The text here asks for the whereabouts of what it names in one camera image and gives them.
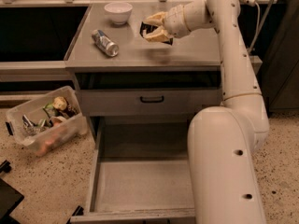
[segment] floor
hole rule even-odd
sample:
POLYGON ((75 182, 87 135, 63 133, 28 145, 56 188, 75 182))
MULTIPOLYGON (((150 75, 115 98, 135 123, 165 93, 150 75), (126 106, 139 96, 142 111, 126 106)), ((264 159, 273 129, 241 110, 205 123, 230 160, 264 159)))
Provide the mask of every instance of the floor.
MULTIPOLYGON (((78 205, 85 206, 94 142, 90 133, 42 158, 15 143, 0 109, 0 162, 12 171, 0 174, 25 196, 13 211, 21 224, 64 224, 78 205)), ((299 113, 273 114, 270 134, 254 155, 268 224, 299 223, 299 113)))

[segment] drawer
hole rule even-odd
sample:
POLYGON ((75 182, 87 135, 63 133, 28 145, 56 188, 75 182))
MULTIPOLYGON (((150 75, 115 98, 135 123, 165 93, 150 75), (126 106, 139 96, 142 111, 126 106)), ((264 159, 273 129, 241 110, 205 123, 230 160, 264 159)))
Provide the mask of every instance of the drawer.
POLYGON ((91 90, 77 97, 86 116, 194 114, 219 105, 221 90, 91 90))
POLYGON ((187 130, 101 118, 87 208, 71 223, 195 224, 187 130))

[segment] white bowl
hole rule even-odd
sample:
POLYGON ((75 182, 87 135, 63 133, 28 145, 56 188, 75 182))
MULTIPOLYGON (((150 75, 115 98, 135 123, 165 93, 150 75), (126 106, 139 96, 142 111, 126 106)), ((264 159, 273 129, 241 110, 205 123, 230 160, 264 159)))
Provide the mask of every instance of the white bowl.
POLYGON ((113 23, 122 25, 129 20, 133 6, 125 2, 113 2, 105 5, 104 9, 113 23))

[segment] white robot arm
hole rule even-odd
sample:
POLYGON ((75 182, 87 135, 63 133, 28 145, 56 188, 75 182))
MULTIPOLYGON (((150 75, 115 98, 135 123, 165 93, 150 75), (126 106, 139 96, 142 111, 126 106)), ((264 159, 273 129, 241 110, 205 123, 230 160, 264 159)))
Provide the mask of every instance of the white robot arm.
POLYGON ((266 223, 251 153, 263 144, 269 123, 238 28, 239 12, 238 0, 197 0, 144 20, 156 20, 162 31, 144 35, 148 41, 206 27, 219 37, 223 106, 199 112, 188 132, 197 224, 266 223))

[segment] countertop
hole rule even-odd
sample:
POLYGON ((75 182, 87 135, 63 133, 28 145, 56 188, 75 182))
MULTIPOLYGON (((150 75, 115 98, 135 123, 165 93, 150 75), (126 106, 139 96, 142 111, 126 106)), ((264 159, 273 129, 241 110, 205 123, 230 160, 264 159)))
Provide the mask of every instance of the countertop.
POLYGON ((150 43, 139 33, 141 22, 159 11, 185 4, 188 1, 136 1, 132 15, 124 25, 115 25, 107 17, 103 3, 94 3, 77 34, 75 46, 66 61, 66 69, 75 71, 97 70, 151 70, 200 69, 219 67, 218 38, 214 29, 202 29, 181 39, 174 39, 172 46, 165 43, 150 43), (102 30, 120 47, 116 57, 107 57, 94 45, 93 30, 102 30))

